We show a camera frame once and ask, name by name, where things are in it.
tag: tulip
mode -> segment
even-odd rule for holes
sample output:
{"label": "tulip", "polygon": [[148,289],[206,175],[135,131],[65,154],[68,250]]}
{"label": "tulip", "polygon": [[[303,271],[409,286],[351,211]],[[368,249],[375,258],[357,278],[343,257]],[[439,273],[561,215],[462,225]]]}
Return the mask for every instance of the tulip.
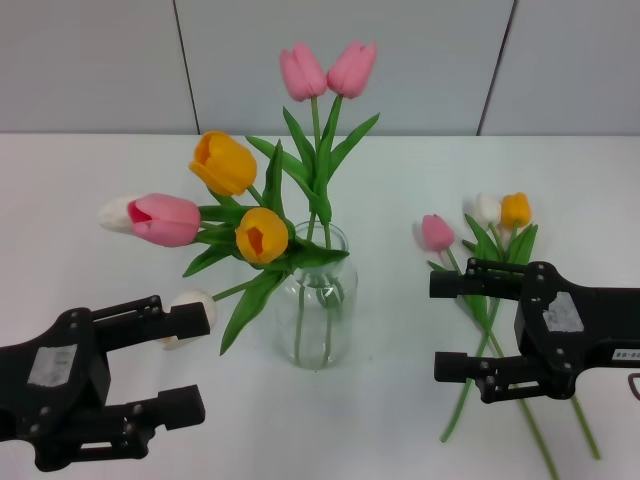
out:
{"label": "tulip", "polygon": [[190,244],[200,228],[195,203],[162,193],[116,198],[100,210],[98,218],[107,230],[130,233],[163,247]]}
{"label": "tulip", "polygon": [[284,253],[288,243],[287,226],[268,208],[252,208],[236,229],[236,244],[249,263],[271,263]]}
{"label": "tulip", "polygon": [[453,245],[453,230],[438,215],[425,215],[422,219],[422,236],[429,250],[442,252]]}
{"label": "tulip", "polygon": [[473,204],[473,219],[485,229],[489,224],[500,223],[502,207],[495,197],[485,193],[479,193],[476,202]]}
{"label": "tulip", "polygon": [[324,71],[306,43],[296,43],[291,52],[282,51],[280,71],[287,92],[297,102],[319,97],[327,90]]}
{"label": "tulip", "polygon": [[376,62],[376,54],[375,43],[365,47],[354,40],[329,70],[329,88],[347,98],[362,95]]}
{"label": "tulip", "polygon": [[527,196],[520,192],[502,199],[502,225],[507,228],[524,227],[531,221],[531,207]]}
{"label": "tulip", "polygon": [[[213,328],[213,326],[216,324],[217,319],[216,302],[213,301],[208,293],[203,292],[202,290],[188,290],[180,294],[173,302],[171,302],[169,308],[165,309],[165,312],[169,313],[171,311],[171,307],[198,302],[202,303],[202,305],[204,306],[204,312],[207,315],[209,327]],[[187,345],[194,340],[197,340],[198,338],[202,337],[183,338],[182,340],[179,340],[178,337],[167,337],[161,338],[158,341],[164,343],[165,350],[175,350],[176,348],[183,347],[184,345]]]}
{"label": "tulip", "polygon": [[224,132],[205,133],[189,168],[218,195],[242,195],[256,180],[251,152]]}

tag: white tabletop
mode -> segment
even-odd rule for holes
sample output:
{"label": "white tabletop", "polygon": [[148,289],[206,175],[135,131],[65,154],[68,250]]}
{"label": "white tabletop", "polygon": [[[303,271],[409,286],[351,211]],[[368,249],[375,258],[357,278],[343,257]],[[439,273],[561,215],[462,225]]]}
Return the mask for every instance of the white tabletop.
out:
{"label": "white tabletop", "polygon": [[[215,293],[252,270],[226,260],[181,273],[201,246],[164,249],[100,229],[111,197],[164,192],[213,204],[187,169],[195,136],[0,135],[0,345],[29,340],[65,309],[100,308],[190,287]],[[290,139],[284,146],[295,151]],[[197,384],[203,425],[159,429],[142,461],[73,464],[50,480],[100,479],[546,479],[515,402],[485,405],[472,390],[448,444],[438,441],[460,385],[433,379],[436,350],[475,350],[478,331],[454,302],[429,299],[429,268],[412,235],[438,213],[471,239],[463,202],[479,191],[524,191],[540,225],[533,259],[584,285],[640,286],[637,239],[640,138],[368,138],[330,185],[334,223],[347,234],[360,285],[350,356],[333,369],[294,368],[265,345],[269,311],[219,357],[237,297],[219,303],[209,337],[163,351],[156,342],[110,354],[109,403]],[[256,153],[261,172],[266,159]],[[259,177],[258,184],[263,183]],[[285,181],[285,209],[307,219]],[[463,251],[456,248],[463,259]],[[496,334],[516,354],[516,304]],[[569,402],[530,405],[564,480],[632,478],[640,403],[630,370],[592,370],[578,395],[603,459],[591,459]],[[45,478],[22,442],[0,444],[0,476]]]}

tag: sticker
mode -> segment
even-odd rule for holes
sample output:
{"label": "sticker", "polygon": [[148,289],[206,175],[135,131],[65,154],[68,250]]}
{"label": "sticker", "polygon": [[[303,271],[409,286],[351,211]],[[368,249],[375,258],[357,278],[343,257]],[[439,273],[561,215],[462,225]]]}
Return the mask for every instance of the sticker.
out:
{"label": "sticker", "polygon": [[69,381],[78,345],[40,347],[27,383],[40,387],[58,387]]}
{"label": "sticker", "polygon": [[558,292],[556,299],[549,304],[548,310],[542,312],[542,317],[550,332],[584,331],[578,309],[568,292]]}
{"label": "sticker", "polygon": [[640,361],[640,349],[637,348],[616,348],[613,351],[611,360],[635,360]]}

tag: glass vase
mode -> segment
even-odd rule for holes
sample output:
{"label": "glass vase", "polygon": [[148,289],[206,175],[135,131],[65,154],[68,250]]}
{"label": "glass vase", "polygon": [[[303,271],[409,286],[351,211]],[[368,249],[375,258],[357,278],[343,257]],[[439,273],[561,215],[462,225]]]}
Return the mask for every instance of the glass vase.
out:
{"label": "glass vase", "polygon": [[[344,232],[319,222],[296,226],[299,237],[316,245],[349,251]],[[294,365],[321,370],[345,357],[351,343],[358,275],[346,257],[317,268],[298,269],[274,295],[276,346]]]}

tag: flower bouquet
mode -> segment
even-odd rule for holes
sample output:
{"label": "flower bouquet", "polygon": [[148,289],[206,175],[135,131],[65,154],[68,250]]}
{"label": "flower bouquet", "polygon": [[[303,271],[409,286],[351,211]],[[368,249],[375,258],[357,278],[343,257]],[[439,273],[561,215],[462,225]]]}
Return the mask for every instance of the flower bouquet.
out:
{"label": "flower bouquet", "polygon": [[[474,258],[521,265],[529,263],[538,232],[538,225],[530,223],[531,207],[524,193],[507,195],[503,198],[502,203],[489,195],[479,194],[476,197],[473,214],[465,215],[465,218],[476,237],[477,243],[462,240],[462,245],[469,250]],[[498,231],[498,225],[501,225],[503,230],[508,233],[509,240],[506,246],[503,244],[502,235]],[[491,232],[493,239],[487,234],[487,229]],[[460,267],[451,251],[451,246],[455,238],[453,230],[451,230],[447,223],[437,215],[427,215],[422,221],[422,234],[425,246],[431,251],[440,254],[446,253],[451,267],[460,275]],[[446,271],[443,266],[435,262],[429,261],[428,264],[433,270]],[[490,346],[497,356],[504,357],[498,339],[492,332],[493,323],[500,305],[500,299],[491,300],[482,295],[465,295],[462,298],[469,309],[472,320],[475,321],[482,333],[475,356],[482,356],[487,346]],[[440,436],[441,442],[446,442],[453,433],[460,419],[470,388],[471,380],[467,380],[451,420]],[[531,433],[540,448],[551,478],[558,479],[559,476],[553,458],[538,428],[533,413],[525,400],[518,400],[518,403],[531,429]],[[591,450],[591,455],[594,459],[599,460],[600,452],[598,446],[576,395],[571,398],[571,403]]]}
{"label": "flower bouquet", "polygon": [[[327,186],[348,153],[378,120],[379,114],[374,115],[334,146],[343,99],[362,94],[375,58],[375,45],[353,42],[325,75],[307,45],[297,43],[292,52],[282,52],[280,67],[287,91],[296,101],[310,100],[315,146],[286,108],[284,119],[299,159],[284,151],[280,141],[273,145],[246,137],[269,158],[261,192],[254,185],[257,164],[251,152],[223,132],[208,132],[200,139],[189,168],[205,183],[217,205],[197,206],[186,199],[154,193],[120,197],[100,212],[100,223],[105,228],[157,245],[206,245],[206,250],[187,267],[185,277],[227,257],[246,262],[259,271],[254,279],[212,297],[217,302],[243,292],[224,332],[220,354],[260,314],[273,292],[285,284],[284,297],[293,295],[297,299],[293,312],[284,308],[280,315],[283,325],[293,324],[291,335],[281,335],[286,337],[288,355],[296,364],[316,369],[339,358],[332,354],[332,337],[347,324],[357,276],[346,259],[349,255],[346,238],[331,224]],[[317,97],[327,87],[336,97],[321,132]],[[285,215],[281,196],[283,172],[299,185],[309,201],[310,220],[298,227]],[[233,198],[245,192],[257,205],[242,205]],[[321,232],[321,238],[314,236],[314,232]],[[334,323],[337,330],[332,333]],[[310,353],[303,361],[305,349]]]}

